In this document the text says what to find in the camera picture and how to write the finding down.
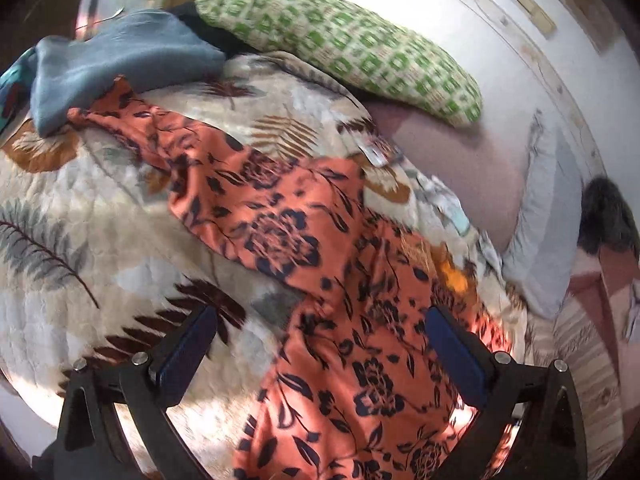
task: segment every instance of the tag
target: tag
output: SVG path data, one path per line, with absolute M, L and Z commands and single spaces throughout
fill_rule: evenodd
M 402 157 L 396 144 L 383 137 L 364 135 L 356 137 L 356 143 L 374 168 L 389 166 Z

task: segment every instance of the gray feather print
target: gray feather print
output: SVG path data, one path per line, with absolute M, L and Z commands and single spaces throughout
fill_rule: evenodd
M 0 253 L 16 275 L 42 281 L 45 290 L 78 282 L 97 307 L 80 277 L 88 257 L 88 243 L 73 248 L 60 221 L 51 221 L 37 207 L 19 200 L 0 205 Z

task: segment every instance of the orange leaf print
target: orange leaf print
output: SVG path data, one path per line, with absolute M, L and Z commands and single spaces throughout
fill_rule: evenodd
M 169 185 L 170 181 L 171 175 L 156 170 L 156 168 L 151 168 L 145 173 L 146 192 L 148 192 L 149 195 L 158 194 Z
M 58 134 L 42 138 L 36 132 L 33 120 L 24 121 L 18 131 L 2 147 L 2 151 L 18 167 L 28 173 L 57 171 L 78 156 L 80 139 L 76 131 L 66 124 Z

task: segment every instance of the gray-blue fabric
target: gray-blue fabric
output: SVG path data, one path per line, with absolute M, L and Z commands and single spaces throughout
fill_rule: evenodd
M 174 15 L 140 10 L 105 26 L 88 41 L 49 36 L 28 60 L 35 71 L 31 114 L 47 137 L 71 107 L 88 108 L 117 75 L 136 92 L 217 77 L 225 55 L 199 39 Z

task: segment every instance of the white wall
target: white wall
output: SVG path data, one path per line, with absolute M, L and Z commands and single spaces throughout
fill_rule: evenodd
M 440 44 L 478 81 L 481 130 L 501 139 L 518 164 L 533 110 L 563 124 L 516 53 L 458 0 L 351 0 Z M 556 22 L 546 40 L 514 0 L 494 0 L 537 43 L 582 111 L 609 176 L 640 224 L 640 67 L 624 37 L 602 56 L 559 0 L 536 0 Z
M 640 67 L 624 37 L 599 55 L 559 0 L 536 0 L 558 30 L 546 40 L 514 0 L 494 0 L 538 44 L 574 96 L 608 175 L 640 224 Z

